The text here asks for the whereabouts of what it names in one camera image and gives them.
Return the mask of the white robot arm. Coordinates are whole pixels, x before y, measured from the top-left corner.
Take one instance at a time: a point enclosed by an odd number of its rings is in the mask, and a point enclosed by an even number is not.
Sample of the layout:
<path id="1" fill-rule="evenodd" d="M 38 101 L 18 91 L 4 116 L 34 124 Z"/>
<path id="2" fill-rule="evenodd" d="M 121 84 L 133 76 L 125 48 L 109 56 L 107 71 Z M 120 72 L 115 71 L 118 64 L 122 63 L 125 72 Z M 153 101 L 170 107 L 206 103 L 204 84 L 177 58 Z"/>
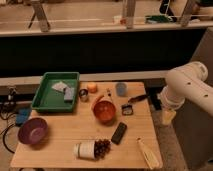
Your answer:
<path id="1" fill-rule="evenodd" d="M 176 111 L 188 99 L 213 116 L 213 87 L 207 85 L 207 67 L 193 61 L 169 70 L 166 85 L 158 95 L 162 106 L 162 124 L 170 125 Z"/>

